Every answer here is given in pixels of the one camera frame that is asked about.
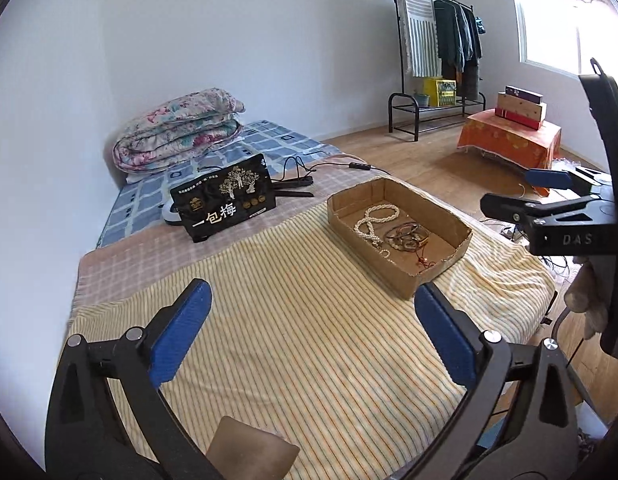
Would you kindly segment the white gloved right hand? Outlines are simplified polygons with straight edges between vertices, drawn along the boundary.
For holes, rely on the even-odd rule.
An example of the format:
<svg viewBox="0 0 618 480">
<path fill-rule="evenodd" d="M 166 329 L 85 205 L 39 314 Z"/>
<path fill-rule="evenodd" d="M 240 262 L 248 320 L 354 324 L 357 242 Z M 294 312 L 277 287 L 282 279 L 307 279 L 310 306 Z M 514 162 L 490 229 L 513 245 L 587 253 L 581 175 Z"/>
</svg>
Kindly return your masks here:
<svg viewBox="0 0 618 480">
<path fill-rule="evenodd" d="M 570 312 L 584 315 L 583 338 L 592 339 L 604 332 L 608 323 L 608 304 L 612 293 L 612 258 L 574 256 L 580 268 L 565 292 Z"/>
</svg>

